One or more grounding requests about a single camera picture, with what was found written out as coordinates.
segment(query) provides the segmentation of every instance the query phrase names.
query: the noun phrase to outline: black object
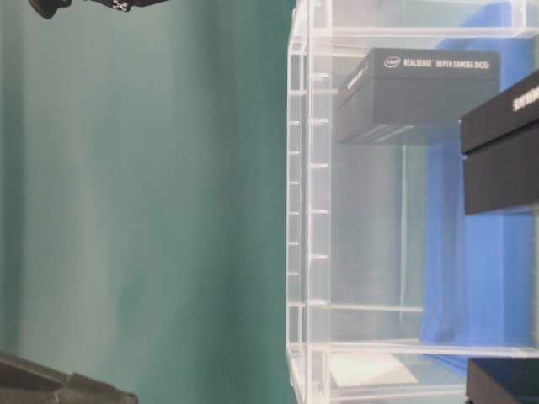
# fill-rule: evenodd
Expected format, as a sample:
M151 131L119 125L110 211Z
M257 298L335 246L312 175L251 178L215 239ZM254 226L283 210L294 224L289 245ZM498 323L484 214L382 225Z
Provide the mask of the black object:
M466 394L473 404L538 403L539 359L469 359Z
M29 0L37 13L44 19L51 19L59 8L71 6L71 0ZM92 0L114 10L129 12L132 7L146 7L168 0Z
M499 92L499 57L470 50L373 49L335 99L338 141L429 144Z
M539 72L465 114L461 137L467 214L539 201Z
M138 399L112 385L0 353L0 403L137 404Z

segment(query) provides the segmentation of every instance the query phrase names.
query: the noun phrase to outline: green backdrop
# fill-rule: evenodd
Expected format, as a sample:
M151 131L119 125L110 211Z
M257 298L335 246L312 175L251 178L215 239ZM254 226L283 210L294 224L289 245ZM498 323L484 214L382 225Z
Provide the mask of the green backdrop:
M142 403L292 403L293 0L2 0L2 347Z

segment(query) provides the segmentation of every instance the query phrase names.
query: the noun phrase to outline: blue cloth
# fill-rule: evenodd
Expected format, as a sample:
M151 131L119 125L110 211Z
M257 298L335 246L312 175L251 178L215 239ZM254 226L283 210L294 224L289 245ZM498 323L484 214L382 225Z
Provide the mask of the blue cloth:
M462 26L510 26L509 3L483 8ZM503 90L533 70L531 40L444 40L440 49L496 51ZM424 343L531 345L533 221L517 215L464 215L459 140L427 152ZM467 358L440 355L454 369Z

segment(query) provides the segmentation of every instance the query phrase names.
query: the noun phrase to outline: black box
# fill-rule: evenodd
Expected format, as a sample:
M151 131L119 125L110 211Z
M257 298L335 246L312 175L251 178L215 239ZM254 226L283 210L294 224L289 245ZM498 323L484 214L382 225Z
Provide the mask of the black box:
M466 395L473 404L539 402L539 359L469 359Z
M499 57L373 49L335 99L338 141L428 144L458 136L462 114L499 92Z
M539 201L539 72L465 114L461 136L467 214Z

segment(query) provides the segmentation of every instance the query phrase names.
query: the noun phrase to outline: white paper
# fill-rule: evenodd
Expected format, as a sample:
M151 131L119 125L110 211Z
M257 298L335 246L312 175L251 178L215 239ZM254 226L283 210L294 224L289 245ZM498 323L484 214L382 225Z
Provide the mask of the white paper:
M339 387L418 383L389 353L336 353L331 356L331 374Z

